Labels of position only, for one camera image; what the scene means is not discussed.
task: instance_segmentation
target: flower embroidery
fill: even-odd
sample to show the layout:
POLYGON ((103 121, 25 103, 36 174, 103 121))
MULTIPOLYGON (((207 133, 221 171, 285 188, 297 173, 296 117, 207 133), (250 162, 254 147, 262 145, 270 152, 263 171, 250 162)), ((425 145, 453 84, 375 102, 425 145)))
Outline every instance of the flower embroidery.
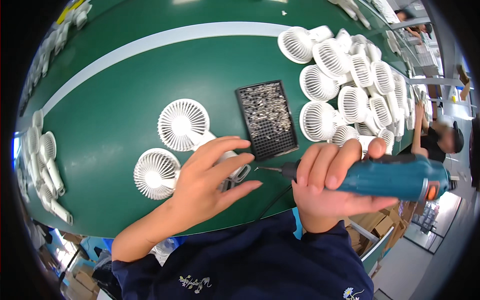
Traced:
POLYGON ((343 299, 347 299, 347 300, 360 300, 360 297, 353 297, 357 294, 360 294, 360 293, 363 293, 364 289, 361 290, 361 292, 356 292, 355 294, 353 293, 353 288, 347 288, 344 292, 343 292, 343 299))
POLYGON ((200 293, 200 291, 206 286, 207 288, 211 287, 212 284, 210 284, 210 277, 205 277, 204 279, 198 281, 198 279, 195 279, 194 281, 191 281, 189 278, 192 276, 188 275, 186 278, 183 278, 183 276, 180 276, 179 282, 181 282, 182 287, 186 287, 188 289, 192 289, 194 286, 197 287, 195 290, 195 294, 200 293))

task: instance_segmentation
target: black cap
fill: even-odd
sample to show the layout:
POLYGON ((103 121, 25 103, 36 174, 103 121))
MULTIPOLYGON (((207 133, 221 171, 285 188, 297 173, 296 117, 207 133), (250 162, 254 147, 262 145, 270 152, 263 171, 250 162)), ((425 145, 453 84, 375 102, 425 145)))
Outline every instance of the black cap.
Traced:
POLYGON ((430 35, 430 33, 432 33, 432 30, 433 30, 432 25, 431 24, 425 24, 425 29, 427 30, 428 37, 430 39, 432 39, 432 35, 430 35))
POLYGON ((453 122, 453 137, 454 137, 454 148, 455 148, 455 153, 458 153, 462 151, 463 148, 463 133, 462 131, 458 128, 458 125, 455 122, 453 122))

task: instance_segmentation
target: green workbench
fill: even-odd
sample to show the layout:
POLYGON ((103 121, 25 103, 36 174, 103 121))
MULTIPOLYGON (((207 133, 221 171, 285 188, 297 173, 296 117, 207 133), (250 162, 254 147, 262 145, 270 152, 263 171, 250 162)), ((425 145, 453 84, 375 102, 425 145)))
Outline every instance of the green workbench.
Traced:
MULTIPOLYGON (((141 37, 191 24, 255 21, 305 28, 325 24, 335 34, 343 27, 352 35, 365 35, 381 48, 383 60, 402 73, 406 70, 382 37, 387 27, 364 7, 360 9, 372 24, 370 31, 327 1, 175 2, 180 1, 112 1, 115 5, 69 36, 65 49, 55 57, 47 76, 35 88, 25 115, 42 108, 67 80, 104 54, 141 37), (288 14, 282 16, 282 10, 288 14)), ((210 131, 216 136, 247 138, 235 89, 281 79, 300 149, 263 165, 297 160, 312 144, 301 134, 298 124, 300 109, 308 102, 299 86, 299 74, 304 67, 281 54, 275 37, 218 36, 155 48, 101 71, 67 94, 44 119, 43 132, 52 131, 57 140, 56 161, 66 186, 59 203, 71 212, 74 224, 69 226, 45 211, 32 184, 31 202, 27 204, 31 217, 67 232, 113 238, 160 205, 163 201, 150 200, 137 190, 133 168, 144 151, 166 148, 157 134, 158 116, 168 103, 179 98, 192 98, 205 106, 211 119, 210 131)), ((394 154, 411 139, 412 132, 406 131, 402 144, 396 143, 394 154)), ((192 154, 172 152, 182 164, 192 154)), ((184 234, 253 221, 289 185, 281 176, 260 170, 251 171, 246 180, 261 180, 264 184, 225 212, 184 234)), ((294 206, 292 195, 286 194, 267 215, 294 206)))

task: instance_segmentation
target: fingernail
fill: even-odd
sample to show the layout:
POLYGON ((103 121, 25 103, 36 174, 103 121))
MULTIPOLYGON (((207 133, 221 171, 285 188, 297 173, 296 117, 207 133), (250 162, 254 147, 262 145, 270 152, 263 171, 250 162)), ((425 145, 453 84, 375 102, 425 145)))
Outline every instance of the fingernail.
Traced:
POLYGON ((253 185, 253 189, 254 189, 254 190, 255 190, 255 189, 258 189, 259 187, 262 186, 262 184, 263 184, 263 182, 261 182, 261 181, 257 182, 256 184, 253 185))
POLYGON ((329 187, 334 187, 336 186, 336 177, 335 176, 330 176, 325 180, 325 185, 329 187))
POLYGON ((299 185, 299 186, 307 186, 304 177, 299 177, 298 180, 297 180, 297 182, 298 182, 298 185, 299 185))

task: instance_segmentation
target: hand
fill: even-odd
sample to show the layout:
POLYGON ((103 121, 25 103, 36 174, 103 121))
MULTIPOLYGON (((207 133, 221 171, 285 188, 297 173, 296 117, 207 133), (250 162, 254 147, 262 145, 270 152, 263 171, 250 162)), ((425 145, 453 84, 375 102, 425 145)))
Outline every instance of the hand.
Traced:
POLYGON ((233 171, 255 158, 250 153, 230 157, 213 164, 226 151, 247 148, 249 141, 237 136, 224 136, 198 148, 183 165, 173 196, 165 204, 178 215, 180 230, 186 230, 227 209, 238 199, 259 188, 257 180, 246 181, 226 192, 217 189, 233 171))
POLYGON ((417 104, 415 105, 415 118, 416 120, 417 119, 421 119, 423 118, 422 116, 425 115, 425 108, 423 107, 423 103, 421 101, 417 102, 417 104))
MULTIPOLYGON (((370 143, 368 154, 379 158, 385 150, 385 141, 376 138, 370 143)), ((293 197, 300 217, 304 215, 312 219, 351 216, 394 205, 397 198, 359 196, 351 192, 335 191, 345 179, 348 169, 360 158, 361 145, 355 139, 348 140, 342 147, 326 143, 310 146, 297 169, 298 184, 292 181, 293 197)))

